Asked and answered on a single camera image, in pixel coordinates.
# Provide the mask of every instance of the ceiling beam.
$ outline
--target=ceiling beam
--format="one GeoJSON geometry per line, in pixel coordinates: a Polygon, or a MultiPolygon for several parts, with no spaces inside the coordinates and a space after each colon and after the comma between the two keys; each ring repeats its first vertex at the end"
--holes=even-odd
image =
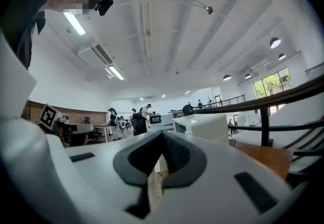
{"type": "Polygon", "coordinates": [[[144,62],[144,69],[145,69],[145,73],[147,76],[151,75],[151,71],[149,69],[149,62],[148,62],[148,56],[147,56],[147,51],[144,45],[144,40],[142,38],[141,32],[142,32],[142,23],[141,23],[141,9],[140,9],[140,0],[131,0],[131,2],[133,3],[133,17],[135,20],[135,26],[136,26],[136,31],[138,34],[138,43],[139,43],[139,47],[140,47],[140,51],[141,54],[144,53],[144,55],[142,56],[143,58],[143,62],[144,62]]]}
{"type": "Polygon", "coordinates": [[[222,65],[222,67],[221,67],[221,70],[225,70],[226,68],[228,68],[232,63],[234,63],[235,61],[237,61],[238,59],[240,59],[241,57],[245,56],[250,51],[252,51],[257,45],[262,44],[262,45],[265,46],[265,44],[263,43],[263,40],[265,38],[267,38],[269,35],[271,35],[276,29],[278,29],[278,27],[281,24],[281,22],[282,22],[282,20],[280,18],[277,18],[277,20],[275,20],[274,23],[273,23],[273,25],[271,26],[270,30],[263,32],[265,35],[263,35],[262,37],[257,37],[256,38],[256,42],[249,49],[246,49],[244,52],[240,52],[240,54],[234,56],[230,60],[230,62],[224,63],[222,65]]]}
{"type": "Polygon", "coordinates": [[[267,0],[267,2],[265,2],[259,9],[258,12],[255,13],[255,18],[250,20],[250,23],[247,27],[245,26],[240,26],[241,28],[243,28],[244,30],[246,30],[246,32],[242,33],[241,35],[239,35],[237,37],[237,39],[235,41],[232,42],[232,44],[228,47],[228,50],[222,50],[218,53],[216,53],[211,59],[208,60],[208,62],[206,63],[205,68],[206,69],[210,69],[217,61],[221,60],[224,55],[231,49],[233,48],[248,32],[249,30],[251,30],[254,26],[256,26],[260,20],[260,18],[267,12],[267,10],[271,7],[271,0],[267,0]]]}
{"type": "Polygon", "coordinates": [[[188,5],[186,6],[185,11],[182,16],[182,19],[181,19],[180,32],[178,34],[176,44],[174,46],[174,49],[172,51],[172,54],[171,54],[171,57],[170,57],[170,60],[168,63],[168,71],[170,71],[172,69],[172,67],[174,65],[174,60],[175,60],[177,54],[179,53],[180,44],[183,39],[183,35],[184,35],[185,29],[187,27],[187,24],[189,22],[192,7],[193,7],[193,0],[188,0],[188,5]]]}
{"type": "Polygon", "coordinates": [[[210,41],[214,38],[214,36],[216,35],[216,33],[218,32],[218,30],[221,28],[221,26],[223,25],[224,21],[226,20],[226,17],[229,15],[229,13],[233,10],[235,3],[237,2],[237,0],[231,0],[231,2],[229,4],[227,4],[224,7],[224,11],[222,11],[222,15],[218,16],[215,20],[215,23],[212,26],[211,29],[211,34],[206,36],[202,42],[200,43],[200,45],[198,46],[195,54],[191,57],[191,59],[189,60],[187,67],[190,69],[193,64],[198,60],[198,58],[200,57],[200,55],[204,52],[204,50],[206,49],[206,47],[208,46],[208,44],[210,43],[210,41]]]}

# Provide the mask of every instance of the window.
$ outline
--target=window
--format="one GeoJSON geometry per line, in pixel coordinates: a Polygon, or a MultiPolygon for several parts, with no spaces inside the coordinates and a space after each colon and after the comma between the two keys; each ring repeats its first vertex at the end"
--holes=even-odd
{"type": "MultiPolygon", "coordinates": [[[[258,98],[268,97],[293,88],[288,68],[284,68],[270,76],[262,78],[254,82],[253,85],[258,98]]],[[[276,113],[283,106],[284,105],[270,107],[270,115],[276,113]]]]}

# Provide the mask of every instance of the person standing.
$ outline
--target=person standing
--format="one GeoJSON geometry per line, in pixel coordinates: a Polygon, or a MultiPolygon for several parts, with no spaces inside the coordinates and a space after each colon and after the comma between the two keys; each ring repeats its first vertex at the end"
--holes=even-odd
{"type": "Polygon", "coordinates": [[[32,36],[37,25],[38,34],[45,26],[45,10],[87,13],[100,0],[12,0],[1,17],[0,24],[12,50],[28,70],[31,61],[32,36]]]}
{"type": "Polygon", "coordinates": [[[148,112],[148,109],[150,109],[151,107],[151,104],[148,104],[147,106],[142,108],[142,117],[144,117],[145,120],[147,119],[147,116],[153,116],[153,114],[148,112]]]}
{"type": "Polygon", "coordinates": [[[119,132],[118,132],[118,120],[117,120],[117,113],[116,110],[113,108],[109,109],[110,112],[110,121],[108,125],[110,125],[111,130],[112,130],[112,135],[113,135],[113,141],[118,141],[121,140],[119,137],[119,132]]]}
{"type": "Polygon", "coordinates": [[[198,100],[198,106],[199,106],[199,109],[203,108],[203,103],[200,101],[200,99],[198,100]]]}
{"type": "Polygon", "coordinates": [[[148,109],[150,109],[151,107],[152,107],[151,104],[148,104],[147,106],[143,107],[141,111],[142,118],[144,118],[143,121],[145,121],[145,129],[146,129],[145,132],[147,132],[147,127],[146,127],[147,116],[153,116],[153,114],[148,112],[148,109]]]}

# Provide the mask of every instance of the white machine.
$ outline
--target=white machine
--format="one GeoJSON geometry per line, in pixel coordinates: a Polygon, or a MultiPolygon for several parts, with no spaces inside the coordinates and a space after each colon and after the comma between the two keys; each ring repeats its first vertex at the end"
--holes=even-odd
{"type": "Polygon", "coordinates": [[[173,114],[160,115],[161,123],[151,124],[150,131],[173,130],[173,114]]]}
{"type": "Polygon", "coordinates": [[[174,131],[229,145],[226,114],[193,114],[173,119],[174,131]]]}

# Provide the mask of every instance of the camera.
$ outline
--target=camera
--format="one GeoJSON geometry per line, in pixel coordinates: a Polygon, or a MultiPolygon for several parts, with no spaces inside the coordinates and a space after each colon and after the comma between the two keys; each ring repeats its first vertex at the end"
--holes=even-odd
{"type": "Polygon", "coordinates": [[[94,10],[98,11],[98,14],[100,16],[104,16],[112,4],[113,0],[99,0],[99,3],[94,8],[94,10]]]}

